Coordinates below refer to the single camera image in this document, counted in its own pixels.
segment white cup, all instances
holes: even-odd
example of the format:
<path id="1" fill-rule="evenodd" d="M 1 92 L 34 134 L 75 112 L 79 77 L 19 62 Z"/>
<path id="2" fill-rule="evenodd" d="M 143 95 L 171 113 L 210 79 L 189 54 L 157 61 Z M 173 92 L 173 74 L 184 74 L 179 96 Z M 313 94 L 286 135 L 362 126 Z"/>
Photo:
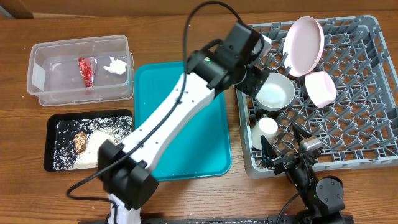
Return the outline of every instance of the white cup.
<path id="1" fill-rule="evenodd" d="M 262 149 L 260 137 L 266 137 L 269 144 L 274 142 L 278 124 L 272 118 L 261 118 L 251 130 L 251 142 L 256 149 Z"/>

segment pink bowl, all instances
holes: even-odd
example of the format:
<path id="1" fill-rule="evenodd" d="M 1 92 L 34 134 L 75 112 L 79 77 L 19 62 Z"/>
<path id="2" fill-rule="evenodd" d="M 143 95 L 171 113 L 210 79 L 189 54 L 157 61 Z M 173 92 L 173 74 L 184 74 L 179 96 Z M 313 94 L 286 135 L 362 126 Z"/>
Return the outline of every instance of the pink bowl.
<path id="1" fill-rule="evenodd" d="M 306 75 L 305 87 L 312 103 L 318 108 L 322 108 L 336 99 L 335 83 L 325 71 Z"/>
<path id="2" fill-rule="evenodd" d="M 284 64 L 291 67 L 289 74 L 300 77 L 310 73 L 321 59 L 324 44 L 323 29 L 314 18 L 297 19 L 286 35 L 283 49 L 283 53 L 288 53 Z"/>

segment dish rack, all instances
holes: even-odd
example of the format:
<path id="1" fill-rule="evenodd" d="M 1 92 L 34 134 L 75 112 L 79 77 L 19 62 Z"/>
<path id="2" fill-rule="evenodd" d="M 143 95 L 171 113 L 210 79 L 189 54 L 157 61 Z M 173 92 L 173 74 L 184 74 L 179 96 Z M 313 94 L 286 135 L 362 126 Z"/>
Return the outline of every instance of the dish rack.
<path id="1" fill-rule="evenodd" d="M 324 147 L 314 170 L 365 169 L 398 164 L 398 79 L 378 21 L 373 16 L 317 19 L 323 27 L 325 46 L 314 71 L 332 77 L 338 96 L 328 106 L 316 108 L 304 78 L 292 81 L 296 97 L 284 110 L 273 113 L 279 130 L 272 147 L 280 154 L 297 150 L 290 125 L 298 124 L 322 140 Z M 272 49 L 256 63 L 270 72 L 289 74 L 282 53 L 286 34 L 294 21 L 253 24 L 272 39 Z M 262 152 L 252 148 L 251 128 L 271 114 L 264 113 L 254 98 L 236 90 L 244 166 L 252 178 L 275 177 L 261 165 Z"/>

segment teal tray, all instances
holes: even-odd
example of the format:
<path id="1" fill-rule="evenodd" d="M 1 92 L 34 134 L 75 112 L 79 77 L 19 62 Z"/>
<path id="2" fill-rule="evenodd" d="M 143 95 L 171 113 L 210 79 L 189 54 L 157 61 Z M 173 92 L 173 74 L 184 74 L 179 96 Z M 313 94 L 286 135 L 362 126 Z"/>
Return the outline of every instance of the teal tray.
<path id="1" fill-rule="evenodd" d="M 135 125 L 140 126 L 163 102 L 183 72 L 182 62 L 149 64 L 135 74 Z M 223 175 L 232 164 L 224 94 L 201 110 L 164 152 L 157 180 Z"/>

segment wooden table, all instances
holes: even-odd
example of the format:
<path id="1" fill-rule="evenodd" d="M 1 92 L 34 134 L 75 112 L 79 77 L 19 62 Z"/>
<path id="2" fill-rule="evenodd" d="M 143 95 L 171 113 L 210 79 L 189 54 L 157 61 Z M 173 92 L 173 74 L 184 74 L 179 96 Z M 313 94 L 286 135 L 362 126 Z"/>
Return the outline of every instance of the wooden table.
<path id="1" fill-rule="evenodd" d="M 398 66 L 398 12 L 366 11 L 381 25 L 393 62 Z M 353 16 L 352 12 L 268 13 L 241 15 L 246 23 Z M 0 21 L 0 223 L 76 223 L 101 219 L 109 204 L 66 198 L 71 184 L 93 170 L 49 173 L 43 169 L 46 125 L 53 114 L 128 108 L 134 100 L 44 108 L 26 90 L 27 64 L 32 46 L 40 42 L 122 34 L 128 37 L 136 67 L 182 59 L 185 16 L 109 17 Z M 199 49 L 225 37 L 232 15 L 198 16 L 190 26 L 189 49 Z M 164 182 L 146 203 L 146 216 L 177 218 L 267 217 L 278 214 L 296 190 L 283 178 L 250 179 L 243 165 L 238 106 L 233 90 L 226 91 L 233 165 L 222 177 Z M 345 187 L 344 214 L 356 223 L 398 222 L 398 167 L 320 172 L 336 175 Z M 79 193 L 105 196 L 99 180 Z M 296 200 L 287 213 L 304 209 Z"/>

